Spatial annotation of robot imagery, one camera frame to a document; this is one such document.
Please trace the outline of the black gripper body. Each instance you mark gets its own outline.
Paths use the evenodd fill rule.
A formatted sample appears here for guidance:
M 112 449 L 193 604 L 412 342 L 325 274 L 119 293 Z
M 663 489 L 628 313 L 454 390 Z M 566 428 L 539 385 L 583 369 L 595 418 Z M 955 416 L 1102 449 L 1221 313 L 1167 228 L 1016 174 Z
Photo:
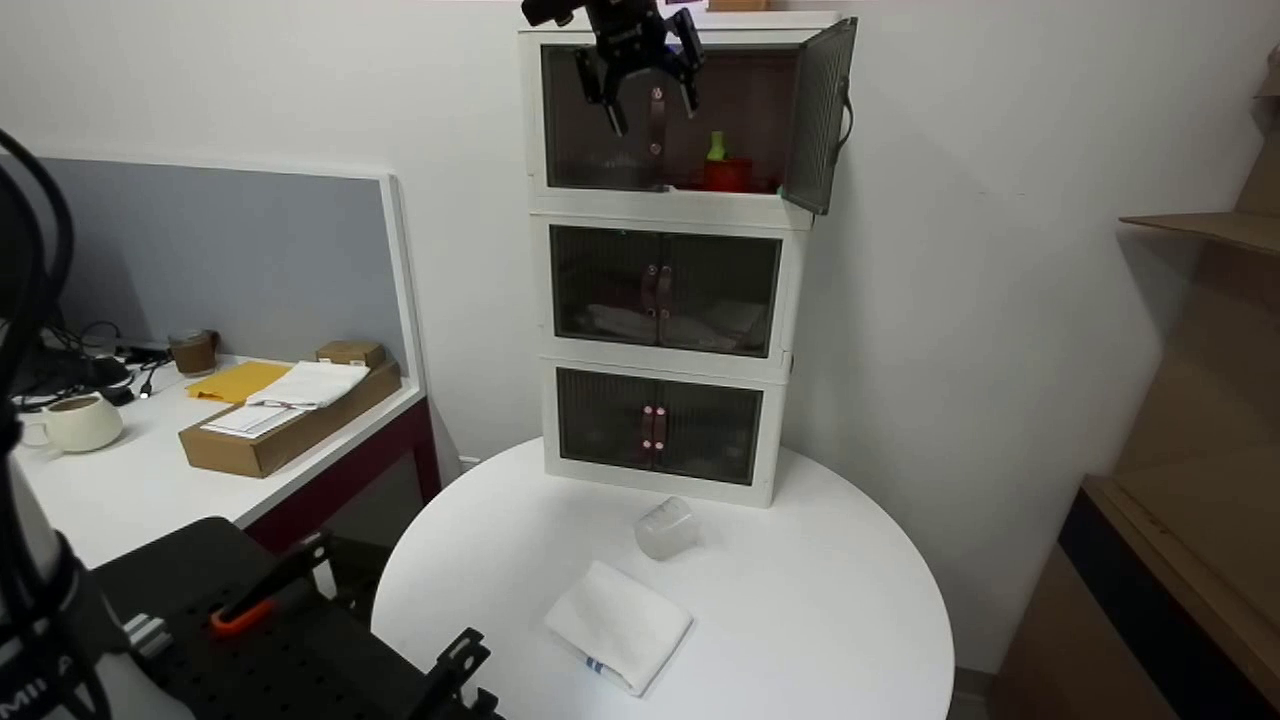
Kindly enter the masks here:
M 688 82 L 699 69 L 699 32 L 688 7 L 656 0 L 588 0 L 595 46 L 574 55 L 588 93 L 616 93 L 632 71 L 658 69 Z

